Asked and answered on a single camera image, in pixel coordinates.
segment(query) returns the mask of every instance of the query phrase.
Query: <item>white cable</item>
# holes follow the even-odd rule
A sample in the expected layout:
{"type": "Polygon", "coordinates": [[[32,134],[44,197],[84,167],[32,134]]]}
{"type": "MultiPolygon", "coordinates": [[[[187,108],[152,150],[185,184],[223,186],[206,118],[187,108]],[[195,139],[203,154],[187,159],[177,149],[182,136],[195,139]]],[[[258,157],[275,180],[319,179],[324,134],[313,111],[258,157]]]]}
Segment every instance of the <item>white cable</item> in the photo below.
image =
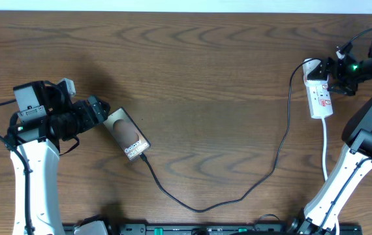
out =
{"type": "MultiPolygon", "coordinates": [[[[328,179],[327,173],[327,126],[325,124],[325,117],[321,117],[322,121],[322,132],[324,133],[324,144],[322,146],[322,173],[324,174],[324,181],[328,179]]],[[[335,222],[335,235],[340,235],[340,226],[338,219],[335,222]]]]}

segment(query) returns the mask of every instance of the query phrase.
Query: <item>wood grain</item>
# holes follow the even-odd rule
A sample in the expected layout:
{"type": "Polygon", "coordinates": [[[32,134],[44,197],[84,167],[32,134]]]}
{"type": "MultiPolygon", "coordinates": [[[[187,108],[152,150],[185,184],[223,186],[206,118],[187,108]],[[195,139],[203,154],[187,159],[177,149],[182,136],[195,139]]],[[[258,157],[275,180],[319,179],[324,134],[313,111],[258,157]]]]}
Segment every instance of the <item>wood grain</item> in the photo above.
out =
{"type": "MultiPolygon", "coordinates": [[[[267,174],[286,128],[288,79],[307,57],[333,56],[370,15],[0,12],[0,102],[33,80],[76,84],[77,99],[96,94],[124,106],[149,138],[161,183],[195,207],[239,198],[267,174]]],[[[356,41],[365,57],[372,34],[356,41]]],[[[275,174],[243,202],[196,214],[154,184],[142,161],[129,163],[104,127],[80,134],[60,160],[61,218],[96,213],[149,223],[252,223],[265,213],[296,215],[322,181],[322,127],[309,116],[299,72],[291,127],[275,174]]],[[[345,123],[372,96],[333,95],[328,168],[343,145],[345,123]]],[[[15,104],[0,108],[0,133],[15,104]]],[[[66,149],[72,143],[64,142],[66,149]]],[[[340,214],[372,234],[372,172],[340,214]]],[[[14,220],[14,173],[0,144],[0,234],[14,220]]]]}

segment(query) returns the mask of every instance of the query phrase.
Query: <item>power strip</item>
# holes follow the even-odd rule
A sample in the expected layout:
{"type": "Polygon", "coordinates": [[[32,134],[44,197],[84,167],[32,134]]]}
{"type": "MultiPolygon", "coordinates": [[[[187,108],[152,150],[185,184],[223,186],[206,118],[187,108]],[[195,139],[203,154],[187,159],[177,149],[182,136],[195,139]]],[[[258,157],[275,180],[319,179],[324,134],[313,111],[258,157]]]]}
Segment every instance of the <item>power strip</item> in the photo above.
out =
{"type": "Polygon", "coordinates": [[[311,117],[315,119],[325,118],[333,113],[330,92],[328,92],[328,78],[326,81],[307,79],[308,74],[320,63],[319,60],[312,60],[302,66],[303,82],[308,94],[309,111],[311,112],[311,117]]]}

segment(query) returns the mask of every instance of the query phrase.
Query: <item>white backdrop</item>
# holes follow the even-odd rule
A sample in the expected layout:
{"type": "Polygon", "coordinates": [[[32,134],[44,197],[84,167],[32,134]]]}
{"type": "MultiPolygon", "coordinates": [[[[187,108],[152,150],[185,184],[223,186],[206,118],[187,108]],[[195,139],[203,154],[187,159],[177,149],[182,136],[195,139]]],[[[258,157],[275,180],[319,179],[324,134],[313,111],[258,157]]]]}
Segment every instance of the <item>white backdrop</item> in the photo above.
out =
{"type": "Polygon", "coordinates": [[[0,0],[0,10],[372,14],[372,0],[0,0]]]}

